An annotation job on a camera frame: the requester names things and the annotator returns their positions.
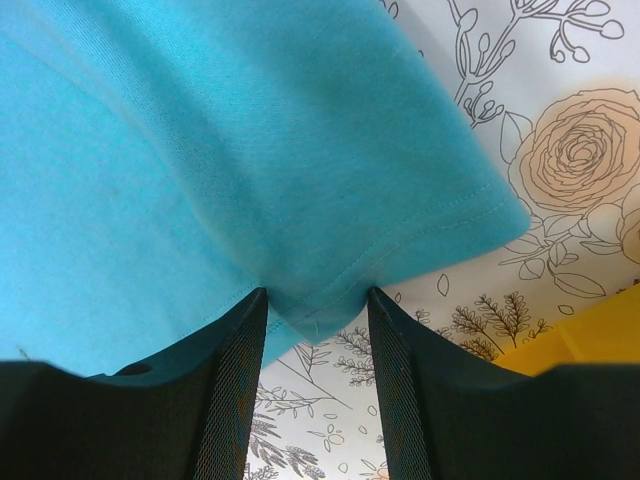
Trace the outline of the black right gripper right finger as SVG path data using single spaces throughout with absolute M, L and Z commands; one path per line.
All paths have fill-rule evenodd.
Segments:
M 382 290 L 367 313 L 394 479 L 635 479 L 639 369 L 560 365 L 528 377 L 411 318 Z

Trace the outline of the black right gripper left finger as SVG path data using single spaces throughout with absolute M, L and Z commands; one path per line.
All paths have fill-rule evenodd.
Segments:
M 1 366 L 5 479 L 239 479 L 245 470 L 268 298 L 112 375 L 39 361 Z

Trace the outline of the turquoise t shirt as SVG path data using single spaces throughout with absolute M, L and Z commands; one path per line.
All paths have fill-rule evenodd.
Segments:
M 1 355 L 111 373 L 268 291 L 271 362 L 529 216 L 376 1 L 5 1 Z

